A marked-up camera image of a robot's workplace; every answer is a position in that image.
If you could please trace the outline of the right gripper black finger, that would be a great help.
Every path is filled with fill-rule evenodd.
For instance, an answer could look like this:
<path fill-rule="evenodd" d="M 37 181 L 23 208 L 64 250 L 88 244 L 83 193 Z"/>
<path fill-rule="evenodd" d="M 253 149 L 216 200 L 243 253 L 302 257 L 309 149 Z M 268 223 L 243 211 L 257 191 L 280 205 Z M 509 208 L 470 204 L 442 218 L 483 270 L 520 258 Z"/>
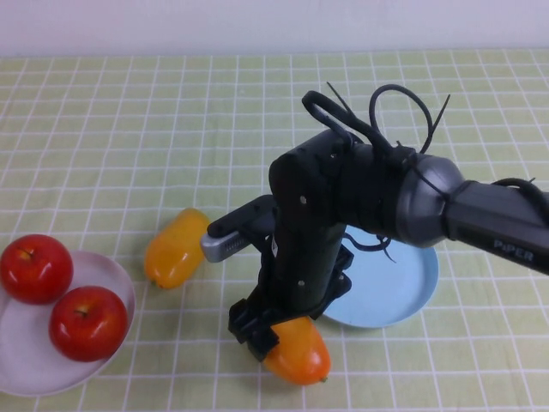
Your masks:
<path fill-rule="evenodd" d="M 238 327 L 238 341 L 247 345 L 250 353 L 260 362 L 280 343 L 272 324 L 252 324 Z"/>

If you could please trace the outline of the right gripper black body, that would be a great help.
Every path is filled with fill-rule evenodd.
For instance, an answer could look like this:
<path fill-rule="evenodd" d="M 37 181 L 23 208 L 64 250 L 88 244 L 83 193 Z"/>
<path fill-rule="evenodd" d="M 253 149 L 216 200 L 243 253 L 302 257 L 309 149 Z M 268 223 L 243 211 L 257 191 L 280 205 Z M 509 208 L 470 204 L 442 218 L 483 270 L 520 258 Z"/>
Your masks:
<path fill-rule="evenodd" d="M 250 296 L 231 306 L 228 329 L 232 333 L 267 333 L 277 324 L 297 318 L 317 319 L 334 300 L 349 292 L 352 281 L 344 273 L 353 262 L 350 251 L 339 251 L 334 266 L 312 278 L 282 279 L 281 295 L 269 297 L 267 274 L 274 271 L 275 259 L 262 263 L 259 283 Z"/>

